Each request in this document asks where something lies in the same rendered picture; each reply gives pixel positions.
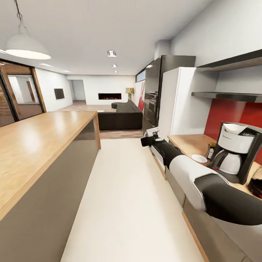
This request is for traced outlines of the electric kettle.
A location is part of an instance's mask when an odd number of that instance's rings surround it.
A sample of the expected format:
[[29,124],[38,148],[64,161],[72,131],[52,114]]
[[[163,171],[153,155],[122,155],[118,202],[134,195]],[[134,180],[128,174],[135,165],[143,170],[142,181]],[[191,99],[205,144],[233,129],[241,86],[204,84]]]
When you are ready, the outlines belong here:
[[261,198],[262,195],[262,165],[255,171],[252,176],[248,189],[256,196]]

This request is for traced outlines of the paper coffee filter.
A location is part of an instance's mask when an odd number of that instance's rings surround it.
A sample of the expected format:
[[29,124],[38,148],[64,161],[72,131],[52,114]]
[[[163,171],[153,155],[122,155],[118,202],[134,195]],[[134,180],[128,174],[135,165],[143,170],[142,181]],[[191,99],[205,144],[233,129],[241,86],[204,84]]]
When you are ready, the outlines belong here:
[[225,126],[225,131],[232,134],[240,134],[247,126],[241,126],[237,124],[223,124]]

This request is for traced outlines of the bottle of coffee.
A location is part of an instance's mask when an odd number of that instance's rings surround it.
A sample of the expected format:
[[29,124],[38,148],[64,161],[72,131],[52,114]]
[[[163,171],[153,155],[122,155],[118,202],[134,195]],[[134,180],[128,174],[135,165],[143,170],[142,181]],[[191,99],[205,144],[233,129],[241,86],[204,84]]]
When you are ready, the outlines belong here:
[[212,154],[213,154],[213,152],[214,152],[215,146],[216,146],[216,143],[210,142],[210,143],[208,144],[208,151],[207,151],[207,153],[205,154],[205,157],[206,157],[208,160],[211,159],[211,156],[212,156]]

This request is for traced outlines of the saucer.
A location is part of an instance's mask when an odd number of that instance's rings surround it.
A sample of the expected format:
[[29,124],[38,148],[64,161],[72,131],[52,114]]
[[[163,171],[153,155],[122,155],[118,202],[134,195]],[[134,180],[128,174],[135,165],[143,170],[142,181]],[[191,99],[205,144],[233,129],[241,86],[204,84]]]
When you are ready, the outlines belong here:
[[200,163],[207,163],[208,162],[208,159],[206,157],[201,156],[201,155],[192,155],[191,157],[196,162],[200,162]]

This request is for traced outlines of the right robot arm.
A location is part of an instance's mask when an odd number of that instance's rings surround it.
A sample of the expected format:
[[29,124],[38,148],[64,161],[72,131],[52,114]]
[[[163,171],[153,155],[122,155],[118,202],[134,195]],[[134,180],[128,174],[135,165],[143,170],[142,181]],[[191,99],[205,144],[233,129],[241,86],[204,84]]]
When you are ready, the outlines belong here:
[[232,187],[214,169],[203,166],[148,129],[141,138],[165,165],[190,203],[208,213],[253,262],[262,262],[262,199]]

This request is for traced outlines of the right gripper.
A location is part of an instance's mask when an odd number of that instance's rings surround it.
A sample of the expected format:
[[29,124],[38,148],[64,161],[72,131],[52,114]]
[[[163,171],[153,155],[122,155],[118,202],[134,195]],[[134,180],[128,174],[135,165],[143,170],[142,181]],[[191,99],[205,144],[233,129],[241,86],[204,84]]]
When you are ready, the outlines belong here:
[[157,134],[154,134],[153,136],[151,137],[143,137],[141,138],[141,143],[142,143],[142,146],[145,147],[145,146],[150,146],[149,143],[151,141],[152,138],[158,138],[158,135]]

